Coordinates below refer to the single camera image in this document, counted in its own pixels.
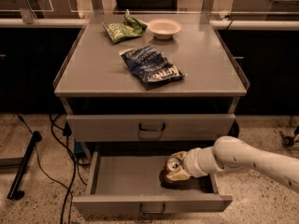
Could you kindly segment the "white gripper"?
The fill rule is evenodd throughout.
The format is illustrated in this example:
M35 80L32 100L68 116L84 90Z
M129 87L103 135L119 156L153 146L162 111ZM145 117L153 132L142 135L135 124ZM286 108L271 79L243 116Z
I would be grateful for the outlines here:
M193 148L188 152L180 151L169 158L173 162L183 162L183 168L179 166L174 171L165 171L165 178L171 182L189 180L191 176L197 178L210 173L221 171L223 164L214 155L213 147Z

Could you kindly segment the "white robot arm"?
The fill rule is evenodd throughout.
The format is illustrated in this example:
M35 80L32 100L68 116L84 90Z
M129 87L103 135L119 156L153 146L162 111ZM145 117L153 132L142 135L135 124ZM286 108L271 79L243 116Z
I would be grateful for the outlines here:
M165 162L164 178L174 183L244 169L255 170L299 192L298 159L260 150L232 136L218 138L212 147L172 154Z

